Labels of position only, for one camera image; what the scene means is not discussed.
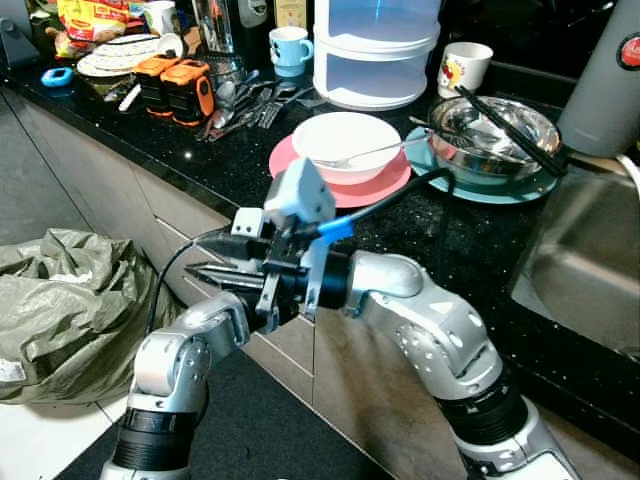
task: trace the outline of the garbage bag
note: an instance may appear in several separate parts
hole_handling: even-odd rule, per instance
[[[86,403],[126,392],[155,280],[130,240],[50,229],[0,247],[0,402]],[[179,313],[163,287],[156,327]]]

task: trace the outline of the stainless steel sink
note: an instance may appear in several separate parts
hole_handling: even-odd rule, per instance
[[[640,204],[620,175],[570,173],[549,198],[512,298],[640,358]]]

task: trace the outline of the stacked food container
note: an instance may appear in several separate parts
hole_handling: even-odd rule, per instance
[[[313,84],[331,103],[390,110],[418,98],[436,44],[440,0],[315,2]]]

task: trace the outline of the white mug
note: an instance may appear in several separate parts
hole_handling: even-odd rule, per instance
[[[474,92],[482,83],[493,50],[480,43],[456,42],[444,48],[438,71],[438,95],[457,97],[455,87]]]
[[[171,0],[156,0],[143,6],[144,18],[153,35],[180,33],[176,3]]]

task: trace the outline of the cartoon mug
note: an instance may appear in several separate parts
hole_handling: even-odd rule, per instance
[[[493,50],[480,43],[450,43],[444,49],[438,71],[438,95],[443,98],[458,96],[460,85],[474,92],[482,83]]]
[[[304,73],[305,62],[313,57],[313,43],[301,27],[280,27],[269,32],[271,63],[281,77],[297,77]]]

